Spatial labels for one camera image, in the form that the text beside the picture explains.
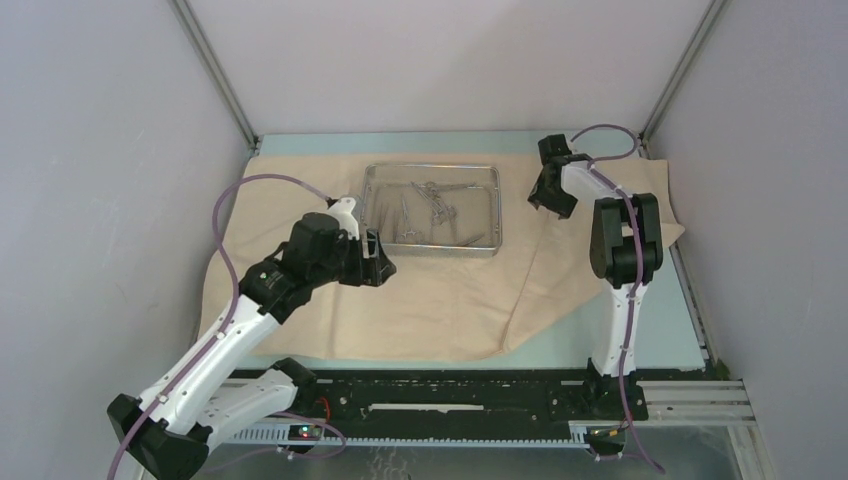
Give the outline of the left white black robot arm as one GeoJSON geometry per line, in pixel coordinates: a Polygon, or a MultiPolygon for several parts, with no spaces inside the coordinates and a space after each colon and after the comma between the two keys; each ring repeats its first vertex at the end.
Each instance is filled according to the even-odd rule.
{"type": "Polygon", "coordinates": [[[261,418],[308,414],[316,377],[291,358],[228,394],[217,391],[314,290],[331,283],[378,287],[396,271],[377,230],[361,228],[349,213],[305,214],[288,240],[246,271],[235,298],[162,379],[110,403],[122,451],[157,479],[190,479],[216,447],[261,418]]]}

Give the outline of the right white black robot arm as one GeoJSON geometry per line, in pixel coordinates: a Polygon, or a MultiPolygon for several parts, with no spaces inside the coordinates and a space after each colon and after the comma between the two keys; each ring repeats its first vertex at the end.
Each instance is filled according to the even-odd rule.
{"type": "Polygon", "coordinates": [[[651,193],[629,193],[603,173],[600,162],[569,147],[564,134],[538,141],[541,171],[528,196],[568,219],[579,204],[592,208],[588,256],[604,282],[607,318],[589,359],[581,392],[585,411],[606,418],[635,389],[634,342],[641,300],[663,263],[659,202],[651,193]]]}

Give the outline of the beige wrapping cloth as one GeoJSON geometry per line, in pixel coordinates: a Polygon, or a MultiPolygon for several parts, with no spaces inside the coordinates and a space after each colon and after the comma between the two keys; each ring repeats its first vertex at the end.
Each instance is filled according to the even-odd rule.
{"type": "MultiPolygon", "coordinates": [[[[304,213],[321,210],[313,188],[358,193],[373,164],[426,163],[426,154],[259,156],[245,170],[225,248],[238,273],[289,237],[304,213]]],[[[504,240],[489,258],[393,255],[383,286],[331,284],[255,349],[256,355],[322,360],[470,361],[515,350],[596,299],[589,258],[592,209],[568,219],[527,200],[541,165],[534,154],[442,155],[442,164],[494,167],[504,240]]]]}

